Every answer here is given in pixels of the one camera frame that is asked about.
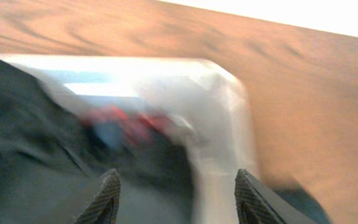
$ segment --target white object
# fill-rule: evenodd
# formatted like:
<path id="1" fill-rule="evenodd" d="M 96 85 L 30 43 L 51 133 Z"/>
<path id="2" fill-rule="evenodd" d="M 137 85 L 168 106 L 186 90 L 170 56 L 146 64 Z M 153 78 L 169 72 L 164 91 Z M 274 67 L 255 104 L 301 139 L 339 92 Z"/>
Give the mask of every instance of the white object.
<path id="1" fill-rule="evenodd" d="M 125 110 L 177 114 L 199 134 L 186 144 L 196 171 L 195 223 L 238 223 L 238 169 L 257 176 L 250 111 L 244 87 L 213 62 L 177 58 L 0 55 L 39 78 L 74 114 L 115 104 Z"/>

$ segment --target wooden table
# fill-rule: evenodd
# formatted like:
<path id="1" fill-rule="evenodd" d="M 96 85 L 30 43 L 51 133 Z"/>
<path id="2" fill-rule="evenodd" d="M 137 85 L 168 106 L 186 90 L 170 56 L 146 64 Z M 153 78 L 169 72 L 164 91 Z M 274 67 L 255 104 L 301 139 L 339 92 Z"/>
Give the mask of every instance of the wooden table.
<path id="1" fill-rule="evenodd" d="M 210 59 L 247 87 L 260 169 L 358 223 L 358 38 L 147 0 L 0 0 L 0 53 Z"/>

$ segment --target clear plastic bin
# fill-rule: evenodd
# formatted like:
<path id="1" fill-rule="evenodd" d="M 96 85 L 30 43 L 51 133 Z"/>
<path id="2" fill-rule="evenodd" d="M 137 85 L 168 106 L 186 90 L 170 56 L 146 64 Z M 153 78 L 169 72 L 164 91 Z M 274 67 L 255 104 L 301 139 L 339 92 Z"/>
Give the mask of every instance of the clear plastic bin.
<path id="1" fill-rule="evenodd" d="M 199 59 L 53 55 L 0 55 L 0 59 L 42 80 L 52 98 L 74 114 L 114 104 L 184 118 L 195 130 L 184 140 L 197 176 L 195 223 L 238 223 L 237 170 L 258 173 L 246 91 L 230 73 Z"/>

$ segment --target translucent storage box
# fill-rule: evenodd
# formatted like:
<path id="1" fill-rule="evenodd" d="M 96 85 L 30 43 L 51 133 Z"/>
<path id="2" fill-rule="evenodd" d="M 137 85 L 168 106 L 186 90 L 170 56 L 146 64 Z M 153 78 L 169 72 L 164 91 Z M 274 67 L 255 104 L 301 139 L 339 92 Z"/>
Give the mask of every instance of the translucent storage box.
<path id="1" fill-rule="evenodd" d="M 42 80 L 51 97 L 74 114 L 114 104 L 177 117 L 189 130 L 181 140 L 197 176 L 195 223 L 238 223 L 237 170 L 258 173 L 247 94 L 230 73 L 208 60 L 182 58 L 0 55 L 0 59 Z"/>

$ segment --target white wall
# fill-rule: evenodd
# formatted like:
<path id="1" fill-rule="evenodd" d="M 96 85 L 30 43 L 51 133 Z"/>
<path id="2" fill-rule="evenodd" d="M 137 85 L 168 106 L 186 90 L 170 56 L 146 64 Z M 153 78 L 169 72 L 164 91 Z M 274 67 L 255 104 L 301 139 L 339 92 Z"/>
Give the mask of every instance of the white wall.
<path id="1" fill-rule="evenodd" d="M 358 1 L 162 0 L 358 37 Z"/>

